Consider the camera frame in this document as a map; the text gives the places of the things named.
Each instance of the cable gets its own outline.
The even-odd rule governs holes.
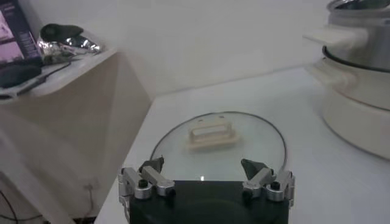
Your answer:
[[[8,201],[8,198],[4,195],[4,193],[2,191],[0,191],[0,194],[4,198],[5,202],[7,202],[8,207],[10,208],[10,210],[11,210],[11,212],[13,214],[13,218],[15,219],[16,224],[19,224],[18,218],[16,217],[15,210],[13,210],[13,207],[12,207],[10,201]]]
[[[93,199],[92,199],[92,186],[88,185],[88,192],[90,193],[90,210],[85,214],[85,216],[80,220],[80,224],[83,224],[84,220],[91,214],[93,211]]]
[[[2,191],[0,191],[0,194],[1,194],[2,197],[5,199],[5,202],[7,202],[8,206],[9,206],[9,208],[10,208],[10,210],[12,211],[12,214],[13,214],[13,218],[8,217],[8,216],[5,216],[5,215],[2,215],[2,214],[0,214],[0,218],[7,219],[7,220],[14,221],[14,222],[18,223],[18,222],[26,222],[26,221],[30,221],[30,220],[33,220],[33,219],[37,219],[37,218],[42,217],[42,215],[36,215],[36,216],[29,217],[29,218],[26,218],[26,219],[18,219],[18,218],[16,217],[16,213],[15,213],[15,211],[13,210],[13,207],[12,207],[11,203],[8,201],[8,198],[3,194]]]
[[[18,222],[26,222],[26,221],[31,221],[31,220],[42,218],[42,217],[43,217],[42,215],[36,215],[36,216],[30,217],[30,218],[26,218],[26,219],[14,219],[14,218],[11,218],[11,217],[8,217],[8,216],[0,214],[0,218],[7,219],[7,220],[10,220],[10,221],[15,221],[15,222],[16,221],[18,221]]]
[[[60,71],[60,70],[62,70],[62,69],[64,69],[64,68],[66,68],[66,67],[69,67],[71,64],[72,64],[72,62],[69,61],[66,65],[62,66],[61,68],[58,68],[58,69],[56,69],[56,70],[54,70],[54,71],[52,71],[52,72],[50,72],[50,73],[48,73],[48,74],[46,74],[46,75],[44,75],[44,76],[42,76],[42,77],[37,78],[37,80],[36,80],[35,82],[33,82],[33,83],[31,83],[30,85],[25,86],[23,89],[19,90],[19,91],[16,93],[16,95],[17,95],[17,96],[20,96],[20,95],[23,95],[23,94],[25,94],[26,92],[28,92],[28,91],[34,89],[35,87],[37,87],[37,86],[41,85],[42,83],[46,82],[46,80],[48,79],[48,77],[49,77],[50,75],[53,75],[54,73],[56,73],[56,72],[58,72],[58,71]]]

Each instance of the glass lid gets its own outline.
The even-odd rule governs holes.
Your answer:
[[[161,174],[170,180],[245,181],[242,159],[284,169],[285,140],[262,117],[222,112],[192,118],[168,132],[151,159],[164,157]]]

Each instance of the white pot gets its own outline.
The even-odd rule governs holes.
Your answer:
[[[323,117],[345,140],[390,159],[390,111],[370,107],[330,90]]]
[[[346,97],[390,110],[390,73],[347,66],[329,58],[307,66],[306,70]]]

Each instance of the white countertop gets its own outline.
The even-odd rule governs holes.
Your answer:
[[[177,124],[218,111],[242,111],[271,121],[284,135],[286,169],[296,176],[290,223],[390,223],[390,162],[356,149],[321,118],[325,89],[302,68],[156,98],[124,161],[138,168]],[[127,223],[118,182],[96,220]]]

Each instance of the white shelf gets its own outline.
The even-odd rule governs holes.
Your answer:
[[[32,89],[29,93],[27,93],[27,95],[31,97],[38,97],[54,93],[64,88],[69,83],[75,81],[89,70],[110,58],[115,53],[116,49],[109,49],[98,55],[84,58],[83,60],[74,61],[69,67],[62,69],[53,75],[50,75],[45,83]],[[48,66],[48,68],[43,68],[43,73],[45,73],[47,70],[53,70],[50,67],[51,66]]]
[[[64,88],[66,85],[69,85],[71,82],[75,81],[82,75],[86,74],[89,70],[101,64],[103,61],[110,58],[116,52],[117,52],[116,49],[107,49],[106,51],[100,54],[92,55],[90,57],[85,57],[78,61],[72,61],[71,65],[69,65],[68,67],[63,68],[53,73],[49,77],[47,77],[46,81],[41,85],[35,87],[34,89],[21,95],[20,97],[17,97],[16,96],[17,93],[21,91],[23,88],[30,85],[31,83],[36,82],[37,79],[39,79],[40,77],[45,76],[50,72],[53,72],[56,69],[63,67],[65,64],[44,66],[42,68],[42,74],[37,76],[36,78],[30,79],[29,81],[26,81],[25,83],[22,83],[19,86],[15,86],[8,89],[0,89],[1,95],[12,96],[12,98],[10,99],[0,100],[0,105],[16,102],[18,100],[22,100],[27,97],[28,98],[40,97],[40,96],[52,94]]]

